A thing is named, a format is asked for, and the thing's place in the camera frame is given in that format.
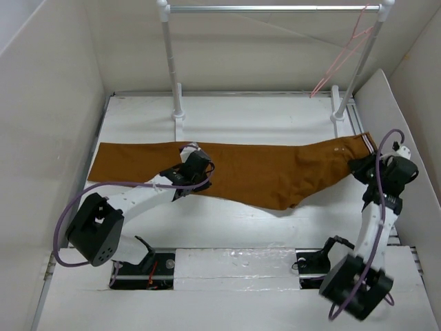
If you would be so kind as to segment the brown trousers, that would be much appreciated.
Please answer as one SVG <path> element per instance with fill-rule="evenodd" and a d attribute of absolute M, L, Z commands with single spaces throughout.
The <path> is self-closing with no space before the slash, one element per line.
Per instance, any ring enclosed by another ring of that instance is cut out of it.
<path fill-rule="evenodd" d="M 146 182 L 180 160 L 182 142 L 100 143 L 88 181 Z M 271 210 L 296 207 L 350 173 L 348 162 L 373 154 L 368 133 L 306 146 L 199 145 L 215 165 L 205 196 Z"/>

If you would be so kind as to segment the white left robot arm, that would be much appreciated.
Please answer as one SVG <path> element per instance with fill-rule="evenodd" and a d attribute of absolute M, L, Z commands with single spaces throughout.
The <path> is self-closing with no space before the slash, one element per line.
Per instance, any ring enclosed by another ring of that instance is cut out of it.
<path fill-rule="evenodd" d="M 67 231 L 67 240 L 90 265 L 107 261 L 129 263 L 138 273 L 153 267 L 154 249 L 139 236 L 122 235 L 124 225 L 156 206 L 171 203 L 211 186 L 210 157 L 196 145 L 181 150 L 181 162 L 145 183 L 127 182 L 127 192 L 102 197 L 88 195 Z"/>

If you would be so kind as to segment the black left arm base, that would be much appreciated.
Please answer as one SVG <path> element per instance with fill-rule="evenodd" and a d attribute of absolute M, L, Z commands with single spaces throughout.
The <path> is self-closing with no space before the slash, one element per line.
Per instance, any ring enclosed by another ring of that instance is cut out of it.
<path fill-rule="evenodd" d="M 113 290 L 171 290 L 176 250 L 150 246 L 140 236 L 122 236 L 112 256 Z"/>

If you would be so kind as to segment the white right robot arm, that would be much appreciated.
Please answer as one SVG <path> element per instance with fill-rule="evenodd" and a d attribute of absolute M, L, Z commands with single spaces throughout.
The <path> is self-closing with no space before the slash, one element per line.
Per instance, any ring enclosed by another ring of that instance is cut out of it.
<path fill-rule="evenodd" d="M 332 302 L 333 313 L 344 310 L 363 321 L 392 289 L 393 279 L 384 271 L 385 251 L 402 212 L 400 194 L 419 171 L 404 146 L 380 157 L 371 154 L 350 160 L 348 165 L 352 175 L 367 185 L 362 196 L 362 225 L 354 249 L 344 258 L 336 248 L 318 255 L 320 267 L 329 272 L 319 293 Z"/>

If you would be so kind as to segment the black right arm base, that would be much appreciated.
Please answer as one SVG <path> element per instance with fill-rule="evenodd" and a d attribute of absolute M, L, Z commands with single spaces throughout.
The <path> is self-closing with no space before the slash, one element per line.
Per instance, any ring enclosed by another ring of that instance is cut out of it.
<path fill-rule="evenodd" d="M 301 290 L 317 290 L 331 269 L 329 253 L 333 246 L 338 243 L 352 251 L 355 245 L 345 238 L 329 237 L 324 246 L 318 248 L 296 249 L 296 261 L 291 265 L 293 271 L 299 275 Z"/>

